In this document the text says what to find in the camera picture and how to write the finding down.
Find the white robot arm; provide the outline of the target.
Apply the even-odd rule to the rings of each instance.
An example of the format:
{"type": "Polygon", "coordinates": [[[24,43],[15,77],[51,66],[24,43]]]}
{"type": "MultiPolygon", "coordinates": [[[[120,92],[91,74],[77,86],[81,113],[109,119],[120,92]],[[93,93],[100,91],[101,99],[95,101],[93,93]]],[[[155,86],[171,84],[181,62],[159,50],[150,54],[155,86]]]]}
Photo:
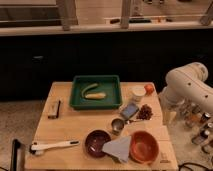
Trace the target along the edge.
{"type": "Polygon", "coordinates": [[[164,125],[170,123],[186,100],[213,114],[213,88],[205,84],[207,78],[208,69],[200,62],[189,63],[166,74],[166,86],[158,95],[164,125]]]}

